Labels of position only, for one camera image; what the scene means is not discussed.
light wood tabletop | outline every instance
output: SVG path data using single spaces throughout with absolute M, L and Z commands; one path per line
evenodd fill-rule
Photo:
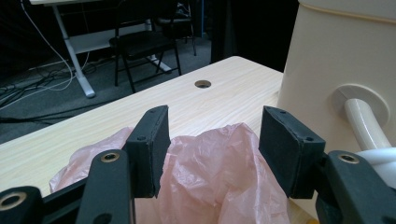
M 197 88 L 207 80 L 211 86 Z M 231 57 L 140 91 L 116 102 L 0 145 L 0 191 L 19 186 L 50 194 L 49 181 L 73 152 L 135 126 L 144 113 L 169 106 L 170 137 L 245 122 L 260 136 L 262 108 L 276 105 L 282 74 L 240 57 Z M 293 202 L 291 222 L 312 219 Z

black chair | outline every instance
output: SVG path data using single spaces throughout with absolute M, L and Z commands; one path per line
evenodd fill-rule
M 163 73 L 169 73 L 174 70 L 178 70 L 178 74 L 181 76 L 177 43 L 172 35 L 176 8 L 177 0 L 121 0 L 119 2 L 116 13 L 117 21 L 115 36 L 109 40 L 110 47 L 115 50 L 116 86 L 118 86 L 118 72 L 123 70 L 122 68 L 119 69 L 119 56 L 122 57 L 124 69 L 128 74 L 133 92 L 136 92 L 134 88 L 134 80 L 130 71 L 130 68 L 133 66 L 128 65 L 129 61 L 146 59 L 144 63 L 152 63 L 152 56 L 159 54 L 160 59 L 156 59 L 155 62 L 157 64 L 156 72 L 151 77 L 158 76 Z M 170 19 L 170 36 L 169 34 L 165 36 L 163 32 L 158 32 L 155 29 L 147 29 L 145 31 L 139 31 L 128 35 L 120 35 L 120 28 L 122 27 L 157 21 L 160 17 L 168 17 Z M 175 51 L 177 67 L 159 72 L 163 53 L 170 49 Z
M 169 18 L 159 18 L 158 23 L 163 28 L 164 35 L 168 37 L 184 39 L 186 43 L 188 39 L 191 39 L 194 56 L 196 56 L 197 52 L 195 49 L 195 35 L 192 20 L 193 16 L 191 15 L 190 0 L 178 0 L 173 27 L 169 25 Z

plastic bag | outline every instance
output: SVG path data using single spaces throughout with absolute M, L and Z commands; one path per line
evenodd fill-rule
M 290 223 L 288 199 L 258 146 L 244 123 L 172 139 L 158 199 L 135 200 L 137 223 Z M 85 150 L 93 158 L 103 147 Z

cable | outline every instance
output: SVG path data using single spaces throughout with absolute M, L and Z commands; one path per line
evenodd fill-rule
M 80 109 L 85 109 L 85 108 L 89 108 L 89 107 L 93 107 L 93 106 L 97 106 L 97 105 L 105 105 L 105 104 L 114 102 L 116 100 L 118 100 L 118 99 L 103 101 L 103 102 L 100 102 L 100 103 L 97 103 L 97 104 L 92 104 L 92 105 L 84 105 L 84 106 L 81 106 L 81 107 L 68 109 L 68 110 L 65 110 L 65 111 L 57 112 L 57 113 L 51 113 L 51 114 L 31 117 L 31 118 L 27 118 L 27 119 L 0 118 L 0 123 L 41 122 L 43 120 L 48 120 L 48 119 L 69 119 L 69 118 L 72 118 L 74 116 L 61 116 L 61 117 L 55 117 L 55 118 L 48 118 L 48 117 L 55 116 L 55 115 L 62 115 L 62 114 L 68 113 L 68 112 L 73 112 L 73 111 L 77 111 L 77 110 L 80 110 Z
M 52 91 L 62 91 L 62 90 L 65 90 L 67 87 L 69 87 L 70 83 L 71 83 L 72 80 L 73 80 L 73 71 L 72 71 L 72 68 L 69 66 L 69 64 L 67 63 L 67 61 L 62 57 L 62 55 L 50 44 L 50 42 L 47 40 L 47 38 L 44 37 L 44 35 L 41 33 L 40 29 L 38 29 L 38 27 L 35 25 L 35 23 L 33 22 L 32 18 L 30 18 L 29 14 L 28 14 L 27 11 L 25 10 L 22 0 L 21 0 L 21 7 L 22 7 L 22 10 L 23 10 L 24 14 L 25 14 L 26 17 L 29 19 L 29 21 L 33 24 L 33 26 L 34 26 L 35 29 L 38 31 L 38 33 L 40 34 L 40 36 L 44 39 L 44 41 L 47 43 L 47 45 L 55 52 L 55 54 L 58 55 L 58 57 L 64 62 L 64 64 L 66 64 L 67 68 L 68 68 L 69 71 L 70 71 L 70 79 L 69 79 L 69 82 L 67 83 L 66 86 L 64 86 L 63 88 L 60 88 L 60 89 L 53 89 L 53 87 L 59 86 L 59 85 L 55 85 L 55 86 L 53 86 L 53 87 L 47 88 L 46 90 L 52 90 Z
M 64 81 L 64 82 L 55 84 L 55 85 L 50 86 L 50 87 L 35 85 L 34 88 L 33 88 L 33 87 L 31 87 L 31 88 L 25 88 L 25 89 L 21 89 L 21 90 L 19 90 L 19 91 L 17 91 L 17 92 L 12 92 L 12 93 L 10 93 L 8 96 L 6 96 L 6 97 L 0 99 L 0 102 L 5 101 L 4 103 L 2 103 L 2 104 L 0 104 L 0 105 L 4 105 L 4 104 L 8 103 L 8 102 L 9 102 L 9 99 L 14 99 L 15 96 L 18 96 L 18 97 L 17 97 L 17 100 L 15 100 L 15 101 L 13 101 L 13 102 L 11 102 L 11 103 L 5 105 L 5 106 L 0 107 L 0 110 L 3 110 L 3 109 L 5 109 L 5 108 L 9 107 L 10 105 L 13 105 L 13 104 L 17 103 L 18 101 L 20 101 L 20 100 L 22 100 L 22 99 L 24 99 L 24 98 L 26 98 L 26 97 L 32 96 L 32 95 L 37 94 L 37 93 L 42 92 L 42 91 L 46 91 L 46 90 L 50 90 L 50 91 L 63 91 L 63 90 L 67 89 L 67 88 L 70 86 L 70 84 L 71 84 L 73 78 L 75 77 L 75 76 L 73 75 L 73 70 L 72 70 L 72 68 L 70 67 L 70 65 L 68 64 L 68 62 L 67 62 L 67 61 L 62 57 L 62 55 L 50 44 L 50 42 L 47 40 L 47 38 L 44 37 L 44 35 L 41 33 L 41 31 L 40 31 L 40 30 L 38 29 L 38 27 L 35 25 L 35 23 L 34 23 L 33 20 L 31 19 L 31 17 L 29 16 L 29 14 L 28 14 L 27 11 L 25 10 L 22 0 L 21 0 L 21 8 L 22 8 L 24 14 L 26 15 L 26 17 L 28 18 L 28 20 L 33 24 L 33 26 L 35 27 L 35 29 L 38 31 L 38 33 L 40 34 L 40 36 L 43 38 L 43 40 L 44 40 L 44 41 L 47 43 L 47 45 L 55 52 L 55 54 L 61 59 L 61 61 L 67 66 L 67 68 L 68 68 L 68 70 L 69 70 L 69 73 L 70 73 L 70 78 L 69 78 L 68 80 Z M 84 13 L 84 21 L 85 21 L 85 25 L 86 25 L 86 28 L 87 28 L 87 31 L 88 31 L 89 29 L 88 29 L 88 23 L 87 23 L 87 20 L 86 20 L 85 13 Z M 88 52 L 87 58 L 86 58 L 86 60 L 85 60 L 85 62 L 84 62 L 84 64 L 83 64 L 83 66 L 82 66 L 82 69 L 87 65 L 87 62 L 88 62 L 88 60 L 89 60 L 89 57 L 90 57 L 90 53 Z M 62 88 L 60 88 L 60 89 L 54 89 L 55 87 L 61 86 L 61 85 L 63 85 L 64 83 L 67 83 L 64 87 L 62 87 Z M 41 89 L 41 90 L 36 91 L 36 92 L 32 92 L 32 93 L 30 93 L 30 94 L 28 94 L 28 95 L 23 96 L 27 91 L 34 90 L 34 89 Z M 9 88 L 8 88 L 8 87 L 2 87 L 1 90 L 4 91 L 4 92 L 7 92 L 7 91 L 9 90 Z

